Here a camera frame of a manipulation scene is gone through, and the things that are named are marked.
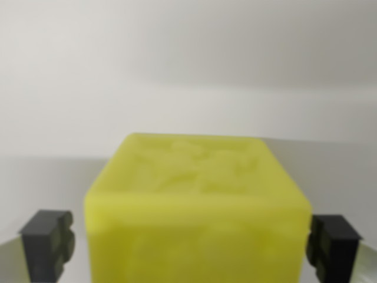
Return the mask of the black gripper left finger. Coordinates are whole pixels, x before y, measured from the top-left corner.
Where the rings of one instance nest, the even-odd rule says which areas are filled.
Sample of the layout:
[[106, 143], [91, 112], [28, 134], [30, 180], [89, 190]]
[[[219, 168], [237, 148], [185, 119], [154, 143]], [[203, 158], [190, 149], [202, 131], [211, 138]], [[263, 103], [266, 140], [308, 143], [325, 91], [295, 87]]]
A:
[[69, 210], [39, 210], [16, 230], [1, 231], [1, 282], [58, 282], [74, 254]]

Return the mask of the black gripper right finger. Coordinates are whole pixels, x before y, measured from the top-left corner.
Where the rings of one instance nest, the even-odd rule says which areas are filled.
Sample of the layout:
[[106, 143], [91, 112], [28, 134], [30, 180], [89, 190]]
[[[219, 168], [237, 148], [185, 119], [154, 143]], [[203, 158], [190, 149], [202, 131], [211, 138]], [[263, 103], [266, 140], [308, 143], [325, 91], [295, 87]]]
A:
[[342, 215], [313, 215], [306, 257], [319, 282], [376, 282], [376, 246]]

